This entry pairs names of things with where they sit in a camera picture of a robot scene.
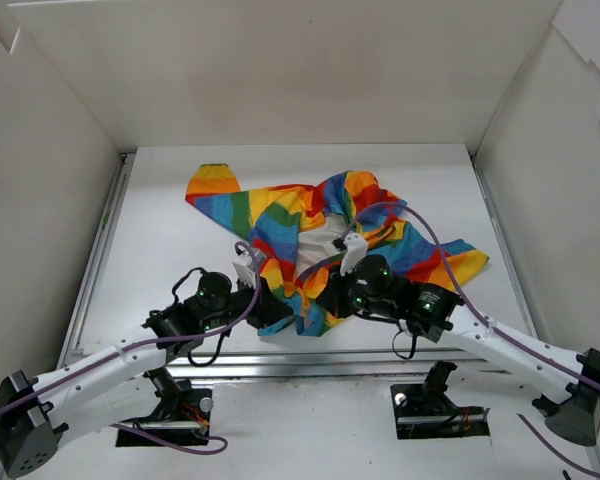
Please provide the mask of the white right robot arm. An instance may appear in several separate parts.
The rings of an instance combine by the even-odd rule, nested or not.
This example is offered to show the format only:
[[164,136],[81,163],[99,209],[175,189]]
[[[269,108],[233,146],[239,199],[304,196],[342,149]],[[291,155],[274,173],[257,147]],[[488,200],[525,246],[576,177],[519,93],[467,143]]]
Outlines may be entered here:
[[414,340],[463,350],[491,365],[483,372],[438,361],[422,383],[393,388],[396,427],[408,437],[448,436],[461,418],[504,409],[540,418],[576,445],[596,445],[599,350],[560,348],[486,318],[446,288],[394,274],[380,255],[365,257],[348,274],[330,273],[317,302],[337,317],[393,324]]

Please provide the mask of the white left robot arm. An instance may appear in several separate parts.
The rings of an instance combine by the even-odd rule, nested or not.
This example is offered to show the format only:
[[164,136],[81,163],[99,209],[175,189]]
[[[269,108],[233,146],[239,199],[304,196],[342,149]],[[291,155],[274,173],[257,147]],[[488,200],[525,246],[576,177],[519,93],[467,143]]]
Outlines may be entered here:
[[241,321],[256,329],[291,319],[292,308],[266,280],[233,285],[202,272],[195,294],[153,310],[109,347],[52,372],[16,371],[0,383],[0,462],[10,479],[39,469],[68,443],[114,424],[163,422],[186,392],[166,367],[211,336],[224,340]]

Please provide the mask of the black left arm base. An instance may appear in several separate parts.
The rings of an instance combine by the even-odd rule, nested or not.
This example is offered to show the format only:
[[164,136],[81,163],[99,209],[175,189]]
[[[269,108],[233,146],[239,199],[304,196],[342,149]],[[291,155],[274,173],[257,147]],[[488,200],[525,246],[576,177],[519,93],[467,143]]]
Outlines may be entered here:
[[150,382],[158,403],[149,414],[125,419],[121,424],[180,447],[206,447],[212,390],[174,379],[165,368],[144,373],[141,379]]

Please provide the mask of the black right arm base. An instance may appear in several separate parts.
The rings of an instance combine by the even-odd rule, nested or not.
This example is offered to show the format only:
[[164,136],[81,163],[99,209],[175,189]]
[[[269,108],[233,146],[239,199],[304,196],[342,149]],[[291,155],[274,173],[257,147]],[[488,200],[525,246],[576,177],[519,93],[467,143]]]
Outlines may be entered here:
[[458,406],[447,396],[449,377],[457,369],[453,363],[439,361],[422,383],[390,386],[398,440],[463,439],[490,435],[487,408]]

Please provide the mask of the rainbow striped jacket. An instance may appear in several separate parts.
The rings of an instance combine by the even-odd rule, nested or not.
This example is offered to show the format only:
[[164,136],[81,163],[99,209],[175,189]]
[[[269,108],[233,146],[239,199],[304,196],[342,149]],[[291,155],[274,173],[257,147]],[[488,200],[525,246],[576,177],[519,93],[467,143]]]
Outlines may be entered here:
[[320,337],[344,319],[317,304],[341,253],[332,241],[353,226],[369,251],[410,281],[453,288],[487,265],[486,253],[462,239],[436,247],[403,217],[405,200],[368,171],[345,171],[318,185],[288,184],[243,190],[225,164],[201,166],[185,200],[217,225],[266,256],[260,272],[269,289],[294,311],[296,332]]

